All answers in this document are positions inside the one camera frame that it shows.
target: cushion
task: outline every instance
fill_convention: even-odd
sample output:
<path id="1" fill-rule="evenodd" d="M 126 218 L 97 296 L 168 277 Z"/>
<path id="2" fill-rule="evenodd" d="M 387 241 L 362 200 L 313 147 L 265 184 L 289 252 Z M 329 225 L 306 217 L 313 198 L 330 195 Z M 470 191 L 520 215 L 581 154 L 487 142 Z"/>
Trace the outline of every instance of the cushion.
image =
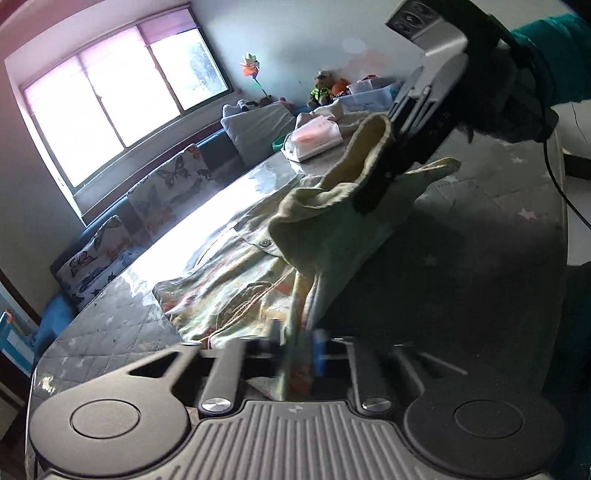
<path id="1" fill-rule="evenodd" d="M 245 165 L 252 168 L 273 155 L 273 142 L 296 127 L 296 118 L 280 103 L 222 118 L 222 127 Z"/>
<path id="2" fill-rule="evenodd" d="M 57 272 L 61 286 L 68 294 L 78 292 L 101 274 L 119 254 L 134 241 L 117 215 L 109 218 L 90 241 L 74 254 Z"/>
<path id="3" fill-rule="evenodd" d="M 121 252 L 115 261 L 96 278 L 84 284 L 77 294 L 73 294 L 74 303 L 78 310 L 82 311 L 109 283 L 123 273 L 123 270 L 129 267 L 144 252 L 145 249 L 142 247 L 132 246 Z"/>
<path id="4" fill-rule="evenodd" d="M 127 193 L 153 240 L 221 190 L 195 145 L 168 160 Z"/>

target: teddy bear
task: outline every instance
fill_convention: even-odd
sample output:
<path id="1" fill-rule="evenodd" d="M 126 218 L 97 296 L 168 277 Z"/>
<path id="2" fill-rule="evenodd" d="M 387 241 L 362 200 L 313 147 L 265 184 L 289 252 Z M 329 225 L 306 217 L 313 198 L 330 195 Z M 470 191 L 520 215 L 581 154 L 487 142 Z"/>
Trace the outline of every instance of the teddy bear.
<path id="1" fill-rule="evenodd" d="M 321 70 L 314 79 L 314 89 L 310 92 L 310 99 L 307 102 L 309 108 L 328 105 L 332 100 L 331 88 L 335 81 L 329 72 Z"/>

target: white pillow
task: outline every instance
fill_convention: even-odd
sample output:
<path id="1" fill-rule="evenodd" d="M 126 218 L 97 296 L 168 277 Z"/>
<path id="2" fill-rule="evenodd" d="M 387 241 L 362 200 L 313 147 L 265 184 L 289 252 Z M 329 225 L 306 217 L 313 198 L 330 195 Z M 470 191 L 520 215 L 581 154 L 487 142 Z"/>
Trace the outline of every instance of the white pillow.
<path id="1" fill-rule="evenodd" d="M 296 118 L 280 103 L 222 118 L 222 127 L 252 168 L 273 155 L 273 142 L 296 127 Z"/>

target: black glove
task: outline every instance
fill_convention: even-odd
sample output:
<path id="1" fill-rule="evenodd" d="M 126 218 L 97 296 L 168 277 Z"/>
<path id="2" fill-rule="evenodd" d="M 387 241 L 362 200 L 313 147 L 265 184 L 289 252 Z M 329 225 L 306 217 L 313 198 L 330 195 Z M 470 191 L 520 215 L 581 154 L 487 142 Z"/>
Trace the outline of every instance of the black glove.
<path id="1" fill-rule="evenodd" d="M 522 59 L 531 57 L 526 51 L 521 54 Z M 541 142 L 551 135 L 558 115 L 548 107 L 542 114 L 540 97 L 545 93 L 538 87 L 534 72 L 535 67 L 518 67 L 507 45 L 497 47 L 486 84 L 472 86 L 488 100 L 485 108 L 470 111 L 470 122 L 460 127 L 469 141 L 474 130 L 510 143 Z"/>

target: blue object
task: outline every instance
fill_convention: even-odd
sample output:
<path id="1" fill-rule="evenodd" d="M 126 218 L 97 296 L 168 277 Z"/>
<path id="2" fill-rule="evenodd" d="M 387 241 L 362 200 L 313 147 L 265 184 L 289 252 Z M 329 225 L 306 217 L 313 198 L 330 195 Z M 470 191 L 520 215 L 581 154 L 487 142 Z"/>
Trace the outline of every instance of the blue object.
<path id="1" fill-rule="evenodd" d="M 591 27 L 578 15 L 538 20 L 513 31 L 529 47 L 548 105 L 591 98 Z"/>
<path id="2" fill-rule="evenodd" d="M 49 301 L 41 316 L 41 325 L 39 325 L 35 344 L 33 345 L 35 362 L 41 358 L 45 350 L 71 324 L 76 315 L 78 315 L 78 311 L 64 292 L 60 292 Z"/>
<path id="3" fill-rule="evenodd" d="M 33 350 L 25 335 L 9 322 L 8 314 L 0 317 L 0 350 L 13 364 L 28 377 L 33 371 Z"/>

